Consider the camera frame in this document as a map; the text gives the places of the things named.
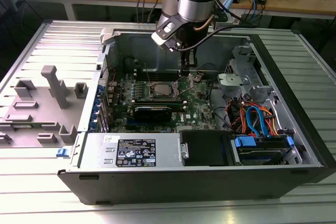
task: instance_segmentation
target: red wire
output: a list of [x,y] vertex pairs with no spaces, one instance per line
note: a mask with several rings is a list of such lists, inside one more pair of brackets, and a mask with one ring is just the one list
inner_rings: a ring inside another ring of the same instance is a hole
[[235,125],[235,123],[238,122],[239,119],[240,119],[240,118],[237,118],[237,119],[230,125],[230,127],[232,127],[233,125]]
[[116,69],[114,68],[114,70],[113,70],[113,80],[112,80],[112,82],[114,82],[114,80],[115,80],[115,75],[116,75]]
[[271,136],[273,136],[273,131],[272,131],[272,127],[269,123],[269,121],[265,120],[265,122],[267,123],[268,127],[269,127],[269,130],[270,130],[270,133],[271,133]]

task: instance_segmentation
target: orange wire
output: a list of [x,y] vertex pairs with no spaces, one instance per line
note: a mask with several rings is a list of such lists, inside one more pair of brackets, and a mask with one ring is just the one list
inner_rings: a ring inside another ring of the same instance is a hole
[[243,133],[245,133],[246,132],[246,124],[245,124],[245,120],[244,120],[244,113],[243,113],[243,108],[242,107],[240,107],[240,119],[242,120],[241,122],[241,124],[242,124],[242,126],[243,126],[243,128],[242,128],[242,132]]
[[269,130],[271,132],[271,136],[273,136],[273,131],[272,131],[272,127],[271,127],[270,123],[267,120],[265,120],[265,122],[267,123],[267,125],[269,127]]
[[277,132],[277,128],[275,127],[275,119],[273,118],[273,128],[274,128],[274,132],[275,134],[278,136],[278,132]]
[[230,127],[232,127],[233,125],[235,125],[235,123],[240,119],[240,117],[238,117],[231,125]]

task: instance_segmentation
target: warning label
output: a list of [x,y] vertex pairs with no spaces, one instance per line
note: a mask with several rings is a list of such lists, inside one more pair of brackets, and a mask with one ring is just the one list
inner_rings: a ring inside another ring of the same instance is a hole
[[156,166],[155,139],[119,139],[118,167]]

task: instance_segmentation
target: blue clip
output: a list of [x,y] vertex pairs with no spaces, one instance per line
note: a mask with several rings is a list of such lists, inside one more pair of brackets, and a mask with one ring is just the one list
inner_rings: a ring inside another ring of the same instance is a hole
[[95,122],[89,122],[89,127],[90,128],[96,128],[96,123]]
[[235,145],[238,148],[241,146],[257,146],[257,143],[252,136],[238,136],[235,138]]
[[287,142],[290,145],[290,147],[293,147],[295,145],[294,140],[292,139],[291,136],[287,136]]
[[58,152],[56,154],[56,157],[68,157],[68,150],[64,148],[58,149]]
[[261,126],[262,133],[263,133],[265,136],[269,137],[270,135],[269,135],[269,133],[268,133],[268,129],[267,129],[267,127],[265,126],[265,122],[264,122],[264,115],[262,114],[262,111],[261,111],[259,108],[255,107],[255,106],[251,106],[251,107],[249,107],[249,108],[247,109],[247,111],[246,111],[246,121],[247,121],[247,125],[248,125],[248,127],[249,127],[254,133],[256,133],[257,137],[260,137],[259,132],[258,132],[255,128],[253,128],[253,126],[252,126],[252,124],[251,124],[250,113],[251,113],[251,110],[252,110],[252,109],[255,109],[255,110],[257,111],[258,115],[259,115],[259,118],[260,118],[260,126]]
[[96,114],[91,114],[90,119],[91,119],[91,120],[95,120],[95,119],[97,119],[97,117],[98,117],[98,116],[97,116]]
[[95,100],[93,101],[94,105],[99,105],[100,104],[100,99],[95,98]]
[[98,112],[98,111],[99,111],[99,108],[98,108],[97,106],[93,106],[93,107],[92,107],[92,110],[93,110],[93,112]]
[[104,92],[104,90],[105,90],[105,88],[102,85],[97,86],[97,92],[98,93]]

